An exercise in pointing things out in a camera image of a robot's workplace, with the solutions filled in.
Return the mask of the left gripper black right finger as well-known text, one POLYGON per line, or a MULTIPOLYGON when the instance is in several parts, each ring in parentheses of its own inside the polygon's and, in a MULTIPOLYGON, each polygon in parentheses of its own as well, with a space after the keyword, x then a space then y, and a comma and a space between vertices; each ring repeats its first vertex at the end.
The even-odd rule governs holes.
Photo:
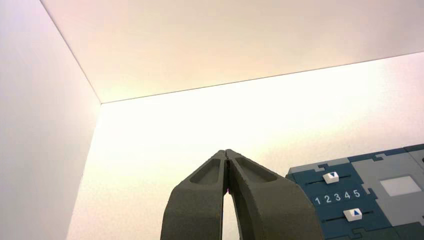
POLYGON ((324 239, 316 209, 298 184, 231 149, 226 157, 240 239, 324 239))

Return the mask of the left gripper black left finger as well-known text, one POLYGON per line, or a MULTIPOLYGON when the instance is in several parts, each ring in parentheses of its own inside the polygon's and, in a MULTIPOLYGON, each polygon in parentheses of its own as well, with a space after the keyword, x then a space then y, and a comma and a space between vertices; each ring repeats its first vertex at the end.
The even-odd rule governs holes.
POLYGON ((219 150, 172 191, 164 210, 160 239, 220 240, 228 162, 219 150))

